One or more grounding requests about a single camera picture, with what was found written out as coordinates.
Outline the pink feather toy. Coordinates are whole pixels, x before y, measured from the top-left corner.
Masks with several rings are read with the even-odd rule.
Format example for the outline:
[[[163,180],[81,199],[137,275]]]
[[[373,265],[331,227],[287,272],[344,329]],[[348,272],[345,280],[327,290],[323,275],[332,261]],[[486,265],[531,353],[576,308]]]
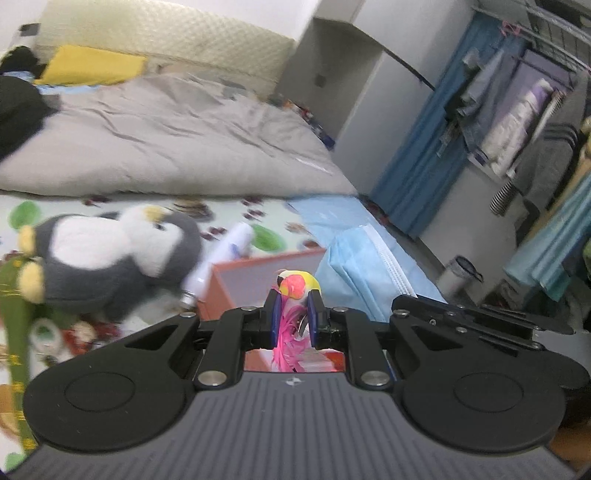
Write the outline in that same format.
[[[280,294],[280,320],[273,364],[283,373],[302,372],[301,360],[311,347],[310,335],[305,333],[308,294],[321,292],[321,285],[307,271],[281,270],[277,274],[276,291]]]

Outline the red snack wrapper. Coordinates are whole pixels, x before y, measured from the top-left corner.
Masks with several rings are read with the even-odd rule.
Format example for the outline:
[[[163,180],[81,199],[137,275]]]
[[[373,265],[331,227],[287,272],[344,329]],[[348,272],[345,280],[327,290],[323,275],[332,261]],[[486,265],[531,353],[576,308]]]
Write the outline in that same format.
[[[80,320],[64,329],[62,337],[69,352],[73,356],[78,356],[117,340],[120,330],[113,323]]]

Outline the blue face mask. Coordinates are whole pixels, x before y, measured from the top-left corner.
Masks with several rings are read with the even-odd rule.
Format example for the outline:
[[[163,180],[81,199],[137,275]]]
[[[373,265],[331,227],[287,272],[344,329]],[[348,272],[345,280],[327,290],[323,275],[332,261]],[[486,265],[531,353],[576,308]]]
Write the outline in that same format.
[[[381,323],[390,321],[394,299],[417,295],[385,240],[369,224],[335,237],[315,278],[325,306],[360,310]]]

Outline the orange cardboard box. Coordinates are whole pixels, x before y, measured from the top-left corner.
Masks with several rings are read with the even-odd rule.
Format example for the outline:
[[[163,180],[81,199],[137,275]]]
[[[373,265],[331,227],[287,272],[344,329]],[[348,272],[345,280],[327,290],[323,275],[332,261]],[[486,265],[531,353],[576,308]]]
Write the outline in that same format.
[[[277,271],[294,269],[315,273],[324,253],[325,249],[318,247],[214,265],[204,299],[197,301],[200,318],[206,321],[216,320],[226,310],[236,307],[263,306],[270,289],[276,285]],[[318,351],[309,347],[301,365],[306,372],[313,373],[344,371],[345,357],[335,350]],[[279,371],[273,364],[273,351],[263,349],[245,354],[245,370]]]

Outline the small trash bin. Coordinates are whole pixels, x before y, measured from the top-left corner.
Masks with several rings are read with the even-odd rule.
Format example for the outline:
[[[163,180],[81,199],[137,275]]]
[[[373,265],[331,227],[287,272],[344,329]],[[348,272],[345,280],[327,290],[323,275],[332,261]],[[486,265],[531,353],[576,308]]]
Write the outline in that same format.
[[[470,260],[458,255],[444,268],[436,286],[444,297],[454,297],[473,281],[482,283],[484,277]]]

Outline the grey white penguin plush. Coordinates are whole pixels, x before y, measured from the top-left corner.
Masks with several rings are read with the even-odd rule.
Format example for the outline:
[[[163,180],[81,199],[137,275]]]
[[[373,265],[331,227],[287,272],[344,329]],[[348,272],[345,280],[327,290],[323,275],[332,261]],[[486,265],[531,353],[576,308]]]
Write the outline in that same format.
[[[153,204],[55,216],[22,227],[18,244],[25,300],[109,321],[123,319],[153,289],[178,289],[202,251],[194,219]]]

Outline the blue curtain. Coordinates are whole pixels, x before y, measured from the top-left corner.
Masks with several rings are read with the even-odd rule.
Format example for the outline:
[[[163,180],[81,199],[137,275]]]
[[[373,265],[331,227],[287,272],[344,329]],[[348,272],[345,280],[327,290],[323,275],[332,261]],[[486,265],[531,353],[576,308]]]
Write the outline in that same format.
[[[528,42],[477,13],[412,130],[370,193],[415,239],[427,228],[492,128]]]

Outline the fruit print table cloth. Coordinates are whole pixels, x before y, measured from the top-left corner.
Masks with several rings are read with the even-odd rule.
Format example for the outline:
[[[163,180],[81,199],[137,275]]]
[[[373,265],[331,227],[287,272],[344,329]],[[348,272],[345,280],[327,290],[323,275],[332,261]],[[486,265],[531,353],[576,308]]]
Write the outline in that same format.
[[[160,321],[218,244],[232,259],[317,251],[290,203],[1,199],[1,467],[36,446],[22,400],[45,369]]]

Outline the grey duvet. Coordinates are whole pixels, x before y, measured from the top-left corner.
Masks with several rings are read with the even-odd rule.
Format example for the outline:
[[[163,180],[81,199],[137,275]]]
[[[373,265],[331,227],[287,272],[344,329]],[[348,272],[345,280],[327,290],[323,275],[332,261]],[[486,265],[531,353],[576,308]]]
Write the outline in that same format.
[[[5,191],[297,197],[355,187],[296,113],[190,74],[61,96],[1,163]]]

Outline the green fabric massage hammer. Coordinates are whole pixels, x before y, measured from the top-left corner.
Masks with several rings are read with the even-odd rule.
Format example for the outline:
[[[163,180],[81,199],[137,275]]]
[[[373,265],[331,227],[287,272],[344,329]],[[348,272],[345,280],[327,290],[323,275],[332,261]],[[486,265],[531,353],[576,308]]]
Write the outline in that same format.
[[[29,327],[35,307],[21,296],[18,289],[17,280],[24,264],[22,255],[10,256],[1,263],[1,321],[7,339],[14,416],[21,446],[25,454],[30,454],[37,442],[24,416],[23,398],[30,380]]]

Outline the grey white wardrobe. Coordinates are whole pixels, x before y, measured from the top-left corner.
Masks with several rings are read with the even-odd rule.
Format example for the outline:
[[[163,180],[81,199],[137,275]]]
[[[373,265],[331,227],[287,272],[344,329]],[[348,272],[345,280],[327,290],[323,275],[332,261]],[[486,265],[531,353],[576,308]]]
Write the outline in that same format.
[[[370,193],[435,90],[474,14],[469,1],[322,1],[277,84],[335,140]]]

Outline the black clothes pile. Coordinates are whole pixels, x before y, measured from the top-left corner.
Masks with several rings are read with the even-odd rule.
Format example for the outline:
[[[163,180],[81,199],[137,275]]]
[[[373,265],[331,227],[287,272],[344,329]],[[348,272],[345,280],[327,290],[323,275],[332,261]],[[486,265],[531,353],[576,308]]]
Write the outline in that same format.
[[[61,107],[58,95],[43,95],[29,80],[44,66],[27,46],[17,46],[1,59],[1,160],[14,153]]]

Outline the yellow pillow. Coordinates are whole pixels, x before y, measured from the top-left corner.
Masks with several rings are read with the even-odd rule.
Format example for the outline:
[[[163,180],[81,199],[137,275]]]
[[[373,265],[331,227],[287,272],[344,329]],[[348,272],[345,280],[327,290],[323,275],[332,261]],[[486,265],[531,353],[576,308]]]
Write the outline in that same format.
[[[140,76],[147,58],[89,47],[63,45],[47,64],[36,85],[114,85]]]

